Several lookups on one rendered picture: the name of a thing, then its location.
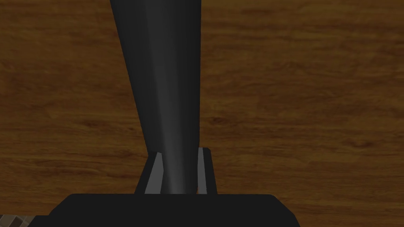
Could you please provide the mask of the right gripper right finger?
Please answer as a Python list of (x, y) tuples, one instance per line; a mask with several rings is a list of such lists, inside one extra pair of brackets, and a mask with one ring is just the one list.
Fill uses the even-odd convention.
[(211, 150), (207, 147), (198, 149), (198, 193), (217, 194)]

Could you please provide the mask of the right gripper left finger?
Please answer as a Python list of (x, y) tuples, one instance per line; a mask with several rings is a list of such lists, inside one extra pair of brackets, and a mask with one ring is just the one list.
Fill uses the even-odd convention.
[(161, 194), (163, 161), (161, 153), (148, 153), (135, 194)]

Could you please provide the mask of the dark grey bar handle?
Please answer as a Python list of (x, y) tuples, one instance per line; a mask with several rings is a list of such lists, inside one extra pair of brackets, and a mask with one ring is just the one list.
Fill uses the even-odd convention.
[(110, 0), (148, 152), (163, 194), (195, 194), (202, 0)]

